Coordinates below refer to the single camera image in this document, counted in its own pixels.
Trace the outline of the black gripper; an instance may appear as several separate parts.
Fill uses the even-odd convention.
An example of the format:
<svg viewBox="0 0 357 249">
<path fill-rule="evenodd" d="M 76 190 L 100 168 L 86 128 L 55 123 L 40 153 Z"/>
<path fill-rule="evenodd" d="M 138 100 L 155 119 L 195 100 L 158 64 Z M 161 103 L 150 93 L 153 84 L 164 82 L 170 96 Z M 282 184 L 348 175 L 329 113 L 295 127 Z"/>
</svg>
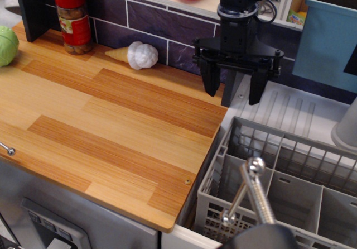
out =
<svg viewBox="0 0 357 249">
<path fill-rule="evenodd" d="M 211 97 L 220 87 L 220 70 L 229 69 L 252 74 L 249 105 L 260 102 L 268 77 L 279 77 L 283 51 L 257 38 L 256 18 L 221 21 L 218 37 L 196 38 L 192 41 L 193 61 L 198 65 L 205 91 Z"/>
</svg>

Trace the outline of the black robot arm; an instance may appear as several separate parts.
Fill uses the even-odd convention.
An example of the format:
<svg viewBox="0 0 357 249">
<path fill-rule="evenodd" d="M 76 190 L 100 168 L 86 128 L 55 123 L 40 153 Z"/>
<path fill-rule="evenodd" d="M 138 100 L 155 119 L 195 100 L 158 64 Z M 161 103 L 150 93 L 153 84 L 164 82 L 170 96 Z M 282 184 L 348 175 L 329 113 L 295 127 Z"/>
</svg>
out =
<svg viewBox="0 0 357 249">
<path fill-rule="evenodd" d="M 220 0 L 219 37 L 195 39 L 193 62 L 199 67 L 205 91 L 214 96 L 220 87 L 221 70 L 228 71 L 222 106 L 229 107 L 245 74 L 251 76 L 249 104 L 260 102 L 267 81 L 280 74 L 283 51 L 257 38 L 261 0 Z"/>
</svg>

